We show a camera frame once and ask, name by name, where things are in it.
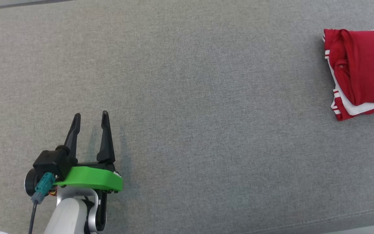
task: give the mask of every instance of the couch seam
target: couch seam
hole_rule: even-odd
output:
[[[258,230],[255,230],[255,231],[242,232],[240,234],[247,234],[247,233],[254,233],[254,232],[258,232],[258,234],[263,234],[263,233],[270,232],[270,231],[267,231],[267,230],[272,230],[272,229],[277,229],[277,228],[283,228],[283,229],[275,230],[275,231],[281,231],[281,230],[286,230],[286,229],[291,229],[291,228],[302,228],[302,227],[306,227],[306,226],[310,226],[310,225],[316,225],[316,224],[321,224],[321,223],[325,223],[325,222],[332,222],[332,221],[351,218],[351,217],[355,217],[355,216],[373,214],[374,212],[369,212],[369,211],[372,211],[372,210],[374,210],[374,209],[368,209],[368,210],[357,211],[357,212],[352,212],[352,213],[347,213],[347,214],[341,214],[341,215],[332,216],[332,217],[328,217],[328,218],[324,218],[324,219],[316,219],[316,220],[313,220],[313,221],[301,222],[301,223],[296,223],[296,224],[292,224],[292,225],[284,225],[284,226],[278,226],[278,227],[258,229]],[[357,214],[357,215],[338,218],[338,217],[341,217],[341,216],[352,215],[352,214]]]

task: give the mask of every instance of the green bracket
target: green bracket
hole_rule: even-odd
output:
[[[123,181],[117,174],[104,169],[74,166],[64,181],[54,185],[72,185],[80,188],[121,191]]]

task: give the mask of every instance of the teal connector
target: teal connector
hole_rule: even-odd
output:
[[[37,187],[35,188],[35,193],[31,197],[33,203],[37,202],[37,204],[41,204],[55,181],[56,178],[53,173],[46,172],[40,182],[38,182]]]

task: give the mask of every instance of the gray couch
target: gray couch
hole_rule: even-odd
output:
[[[0,9],[0,231],[28,229],[25,174],[77,112],[77,157],[94,161],[103,110],[124,178],[106,233],[374,225],[374,114],[336,120],[324,28],[374,29],[374,1]]]

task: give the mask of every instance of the stitching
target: stitching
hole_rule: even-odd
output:
[[[315,223],[315,224],[303,225],[303,226],[298,226],[298,227],[283,228],[283,229],[280,229],[280,230],[275,230],[274,232],[282,231],[282,230],[289,230],[289,229],[293,229],[293,228],[303,228],[303,227],[307,227],[307,226],[311,226],[311,225],[318,225],[318,224],[322,224],[322,223],[326,223],[326,222],[333,222],[333,221],[340,220],[340,219],[347,219],[347,218],[352,218],[352,217],[362,216],[362,215],[369,215],[369,214],[374,214],[374,212],[357,214],[357,215],[353,215],[353,216],[348,216],[348,217],[343,217],[343,218],[338,218],[338,219],[332,219],[332,220],[327,220],[327,221],[323,221],[323,222],[319,222],[319,223]],[[268,233],[268,232],[271,232],[271,231],[259,232],[258,234],[264,234],[264,233]]]
[[[285,228],[285,229],[287,229],[286,227],[292,227],[292,226],[295,226],[295,225],[303,225],[303,224],[318,222],[318,221],[322,221],[322,220],[326,220],[326,219],[338,218],[338,217],[346,216],[346,215],[364,213],[364,212],[368,212],[368,211],[372,211],[372,210],[374,210],[374,209],[367,209],[367,210],[363,210],[363,211],[357,211],[357,212],[352,212],[352,213],[347,213],[347,214],[341,214],[341,215],[332,216],[332,217],[328,217],[328,218],[324,218],[324,219],[317,219],[317,220],[313,220],[313,221],[301,222],[301,223],[292,224],[292,225],[284,225],[284,226],[279,226],[279,227],[271,227],[271,228],[259,229],[259,230],[255,230],[255,231],[242,232],[240,234],[253,233],[253,232],[257,232],[257,231],[266,231],[266,230],[271,230],[271,229],[276,229],[276,228]]]

